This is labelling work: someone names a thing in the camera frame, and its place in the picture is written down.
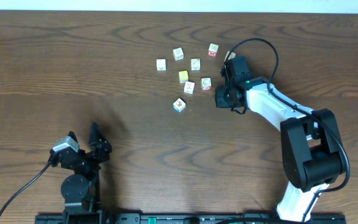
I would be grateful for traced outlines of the white block red side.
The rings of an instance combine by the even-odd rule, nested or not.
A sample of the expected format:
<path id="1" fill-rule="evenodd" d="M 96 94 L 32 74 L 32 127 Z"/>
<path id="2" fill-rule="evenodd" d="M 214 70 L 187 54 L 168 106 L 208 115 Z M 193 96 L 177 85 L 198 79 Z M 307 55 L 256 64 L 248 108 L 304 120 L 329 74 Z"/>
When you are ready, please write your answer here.
<path id="1" fill-rule="evenodd" d="M 211 79 L 210 78 L 202 78 L 201 79 L 201 89 L 202 90 L 210 90 L 211 89 Z"/>

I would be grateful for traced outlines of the apple block blue side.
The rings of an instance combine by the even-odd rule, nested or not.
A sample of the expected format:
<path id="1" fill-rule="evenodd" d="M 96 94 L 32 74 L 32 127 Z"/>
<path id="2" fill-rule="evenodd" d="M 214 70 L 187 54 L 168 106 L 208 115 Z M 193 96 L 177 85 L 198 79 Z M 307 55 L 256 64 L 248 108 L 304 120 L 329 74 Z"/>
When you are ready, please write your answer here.
<path id="1" fill-rule="evenodd" d="M 178 113 L 181 113 L 186 108 L 186 103 L 182 98 L 178 98 L 176 101 L 173 102 L 173 108 Z"/>

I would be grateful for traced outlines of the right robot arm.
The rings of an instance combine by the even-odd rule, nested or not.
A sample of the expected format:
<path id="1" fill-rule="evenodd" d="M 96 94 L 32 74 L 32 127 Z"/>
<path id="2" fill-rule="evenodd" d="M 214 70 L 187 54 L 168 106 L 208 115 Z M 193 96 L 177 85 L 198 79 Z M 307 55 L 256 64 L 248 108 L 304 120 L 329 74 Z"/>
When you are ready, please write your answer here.
<path id="1" fill-rule="evenodd" d="M 229 80 L 215 90 L 218 108 L 237 111 L 243 107 L 264 117 L 280 131 L 283 169 L 287 189 L 276 207 L 281 220 L 312 221 L 311 211 L 323 193 L 332 189 L 339 175 L 344 182 L 350 165 L 339 134 L 335 115 L 328 109 L 313 110 L 280 93 L 265 78 L 235 85 Z"/>

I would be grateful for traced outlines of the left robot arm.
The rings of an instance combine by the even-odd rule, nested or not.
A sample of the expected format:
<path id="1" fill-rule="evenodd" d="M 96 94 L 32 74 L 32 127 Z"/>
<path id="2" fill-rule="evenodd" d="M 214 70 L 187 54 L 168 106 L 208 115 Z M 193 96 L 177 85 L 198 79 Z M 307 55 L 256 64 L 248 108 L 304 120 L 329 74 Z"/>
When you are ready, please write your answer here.
<path id="1" fill-rule="evenodd" d="M 74 172 L 61 186 L 64 223 L 114 223 L 111 213 L 101 208 L 99 182 L 100 164 L 109 160 L 112 146 L 96 123 L 91 125 L 89 146 L 90 152 L 80 149 L 75 133 L 70 131 L 50 151 L 48 163 L 52 167 L 60 165 Z"/>

